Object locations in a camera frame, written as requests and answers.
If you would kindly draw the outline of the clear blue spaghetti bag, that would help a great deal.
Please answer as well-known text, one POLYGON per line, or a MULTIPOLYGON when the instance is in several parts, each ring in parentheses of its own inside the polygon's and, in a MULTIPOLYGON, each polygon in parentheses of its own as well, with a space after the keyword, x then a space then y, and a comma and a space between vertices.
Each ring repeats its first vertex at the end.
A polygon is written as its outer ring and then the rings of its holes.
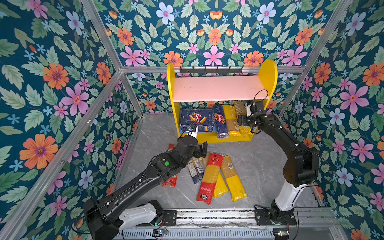
POLYGON ((187 168, 195 185, 203 179, 204 169, 199 159, 192 158, 187 164, 187 168))

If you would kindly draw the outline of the yellow Pastatime spaghetti bag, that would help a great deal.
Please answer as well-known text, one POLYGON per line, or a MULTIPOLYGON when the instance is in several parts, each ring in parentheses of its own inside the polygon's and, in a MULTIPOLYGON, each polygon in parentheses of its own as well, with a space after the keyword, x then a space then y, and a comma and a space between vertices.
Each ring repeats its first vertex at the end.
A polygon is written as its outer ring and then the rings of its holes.
POLYGON ((251 127, 247 125, 247 109, 243 102, 235 101, 234 107, 236 110, 239 130, 242 134, 251 134, 251 127))

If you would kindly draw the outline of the dark blue Barilla spaghetti bag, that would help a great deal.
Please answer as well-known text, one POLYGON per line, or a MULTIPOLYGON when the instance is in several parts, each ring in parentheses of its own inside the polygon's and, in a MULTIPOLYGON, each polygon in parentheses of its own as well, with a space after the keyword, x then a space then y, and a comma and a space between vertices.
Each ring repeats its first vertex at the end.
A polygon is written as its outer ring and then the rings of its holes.
POLYGON ((229 137, 229 132, 223 107, 221 105, 213 106, 213 113, 218 138, 227 139, 229 137))

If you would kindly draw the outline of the blue Barilla pasta box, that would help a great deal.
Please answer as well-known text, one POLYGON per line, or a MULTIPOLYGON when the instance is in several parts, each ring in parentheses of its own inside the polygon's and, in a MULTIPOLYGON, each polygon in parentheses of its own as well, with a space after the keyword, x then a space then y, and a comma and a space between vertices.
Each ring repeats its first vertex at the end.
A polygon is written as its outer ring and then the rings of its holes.
POLYGON ((182 132, 194 126, 198 127, 198 132, 213 132, 214 112, 212 109, 183 109, 180 113, 179 126, 182 132))

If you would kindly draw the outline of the red spaghetti bag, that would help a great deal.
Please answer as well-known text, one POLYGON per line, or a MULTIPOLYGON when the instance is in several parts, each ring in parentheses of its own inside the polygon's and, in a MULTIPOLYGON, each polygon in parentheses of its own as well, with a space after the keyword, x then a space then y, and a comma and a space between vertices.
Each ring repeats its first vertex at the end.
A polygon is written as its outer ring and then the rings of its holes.
MULTIPOLYGON (((174 144, 169 144, 168 152, 171 151, 175 146, 176 145, 174 145, 174 144)), ((174 175, 174 176, 170 177, 167 181, 162 183, 162 187, 175 188, 176 184, 177 184, 177 178, 178 178, 178 175, 174 175)))
POLYGON ((208 205, 211 204, 212 199, 214 198, 214 190, 223 158, 223 155, 211 153, 207 168, 204 171, 197 201, 205 202, 208 205))

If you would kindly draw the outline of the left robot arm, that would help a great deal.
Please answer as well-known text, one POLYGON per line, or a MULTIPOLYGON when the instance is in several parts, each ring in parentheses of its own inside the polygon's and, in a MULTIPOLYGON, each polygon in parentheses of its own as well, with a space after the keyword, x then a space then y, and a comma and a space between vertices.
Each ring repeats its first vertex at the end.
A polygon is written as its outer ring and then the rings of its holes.
POLYGON ((100 200, 84 204, 85 221, 94 240, 112 240, 122 230, 142 224, 155 225, 164 216, 158 201, 132 208, 131 205, 151 189, 180 173, 192 158, 205 157, 208 143, 193 136, 178 139, 172 150, 156 155, 130 182, 100 200))

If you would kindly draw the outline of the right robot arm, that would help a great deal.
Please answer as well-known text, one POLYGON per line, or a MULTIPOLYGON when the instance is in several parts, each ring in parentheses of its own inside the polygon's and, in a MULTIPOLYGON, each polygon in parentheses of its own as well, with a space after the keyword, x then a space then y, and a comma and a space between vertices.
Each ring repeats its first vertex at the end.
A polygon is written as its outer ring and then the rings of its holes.
POLYGON ((318 177, 319 152, 300 143, 277 116, 268 115, 262 101, 249 101, 245 110, 246 114, 239 115, 238 124, 266 133, 287 156, 282 170, 285 182, 279 195, 272 201, 267 218, 275 225, 294 225, 297 223, 294 216, 295 203, 302 191, 318 177))

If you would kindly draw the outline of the yellow shelf unit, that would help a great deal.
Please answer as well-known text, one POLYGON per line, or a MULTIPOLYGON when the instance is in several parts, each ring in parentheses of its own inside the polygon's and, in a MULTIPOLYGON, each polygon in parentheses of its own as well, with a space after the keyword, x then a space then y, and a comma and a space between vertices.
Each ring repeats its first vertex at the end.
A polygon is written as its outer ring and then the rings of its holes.
POLYGON ((181 137, 181 103, 246 100, 262 102, 266 108, 277 86, 278 68, 274 61, 266 60, 253 76, 178 78, 173 64, 168 64, 167 77, 177 134, 181 137))

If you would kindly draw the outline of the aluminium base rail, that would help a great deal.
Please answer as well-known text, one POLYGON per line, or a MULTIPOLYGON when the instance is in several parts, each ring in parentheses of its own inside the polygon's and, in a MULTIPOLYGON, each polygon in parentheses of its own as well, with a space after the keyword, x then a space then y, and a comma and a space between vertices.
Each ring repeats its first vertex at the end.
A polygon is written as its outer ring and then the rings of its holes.
POLYGON ((295 208, 278 221, 272 221, 270 211, 263 208, 175 209, 166 211, 166 225, 240 227, 240 228, 327 228, 340 227, 341 223, 330 208, 295 208))

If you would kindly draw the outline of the black hook rail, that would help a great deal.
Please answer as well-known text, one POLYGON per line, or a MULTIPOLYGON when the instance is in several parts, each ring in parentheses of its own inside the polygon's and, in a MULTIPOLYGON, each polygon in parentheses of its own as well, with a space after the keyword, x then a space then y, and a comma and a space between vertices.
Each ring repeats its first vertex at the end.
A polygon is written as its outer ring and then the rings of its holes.
POLYGON ((218 75, 228 75, 228 74, 238 74, 243 72, 243 67, 180 67, 179 73, 181 74, 218 74, 218 75))

